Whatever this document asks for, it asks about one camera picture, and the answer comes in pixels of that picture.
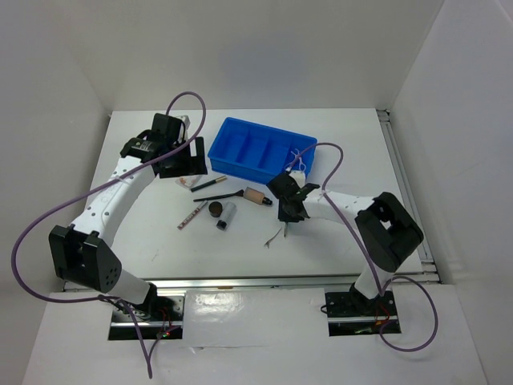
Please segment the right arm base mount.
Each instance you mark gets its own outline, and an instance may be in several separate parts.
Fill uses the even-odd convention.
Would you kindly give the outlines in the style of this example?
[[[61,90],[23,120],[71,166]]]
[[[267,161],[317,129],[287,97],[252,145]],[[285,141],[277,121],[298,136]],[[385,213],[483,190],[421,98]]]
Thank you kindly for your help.
[[[398,311],[394,295],[386,291],[363,310],[358,310],[351,302],[349,291],[326,292],[325,304],[321,312],[327,317],[330,337],[379,334],[401,334]]]

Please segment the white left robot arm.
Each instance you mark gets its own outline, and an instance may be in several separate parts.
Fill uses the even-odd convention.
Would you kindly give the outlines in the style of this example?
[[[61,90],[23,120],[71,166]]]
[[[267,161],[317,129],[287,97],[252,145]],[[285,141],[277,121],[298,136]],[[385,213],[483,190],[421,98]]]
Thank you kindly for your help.
[[[148,130],[123,146],[111,174],[111,186],[67,227],[56,225],[49,244],[58,278],[122,298],[141,320],[156,318],[174,303],[160,297],[150,282],[128,273],[111,247],[115,235],[140,193],[157,177],[204,175],[204,140],[196,137],[191,154],[187,116],[155,114]]]

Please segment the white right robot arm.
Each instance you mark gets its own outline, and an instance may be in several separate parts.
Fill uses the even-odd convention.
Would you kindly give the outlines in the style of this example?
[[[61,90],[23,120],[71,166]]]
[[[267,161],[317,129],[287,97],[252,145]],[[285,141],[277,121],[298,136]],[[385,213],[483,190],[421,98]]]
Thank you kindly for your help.
[[[278,199],[279,221],[322,219],[348,228],[366,259],[349,296],[349,304],[358,314],[368,314],[376,307],[387,283],[424,241],[416,221],[390,192],[377,197],[327,192],[318,184],[300,186],[289,172],[275,176],[267,187]]]

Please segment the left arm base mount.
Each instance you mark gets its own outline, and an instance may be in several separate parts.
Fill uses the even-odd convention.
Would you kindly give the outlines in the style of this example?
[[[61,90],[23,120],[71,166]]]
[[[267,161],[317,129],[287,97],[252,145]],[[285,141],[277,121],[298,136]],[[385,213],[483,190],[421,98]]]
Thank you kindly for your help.
[[[132,307],[145,341],[155,341],[160,333],[164,333],[162,337],[164,340],[183,338],[185,293],[173,292],[168,298],[173,307],[161,308],[157,310],[157,315],[147,315]],[[138,339],[131,315],[124,308],[117,306],[112,311],[107,338],[109,341],[135,341]]]

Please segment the silver duckbill hair clip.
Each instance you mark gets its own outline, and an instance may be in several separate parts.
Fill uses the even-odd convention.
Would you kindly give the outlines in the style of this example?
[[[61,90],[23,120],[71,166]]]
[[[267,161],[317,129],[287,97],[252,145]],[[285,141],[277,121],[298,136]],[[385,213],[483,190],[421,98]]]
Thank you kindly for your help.
[[[270,244],[273,242],[273,240],[280,235],[282,231],[282,228],[280,228],[272,237],[270,237],[265,243],[264,243],[264,247],[265,248],[269,248]]]

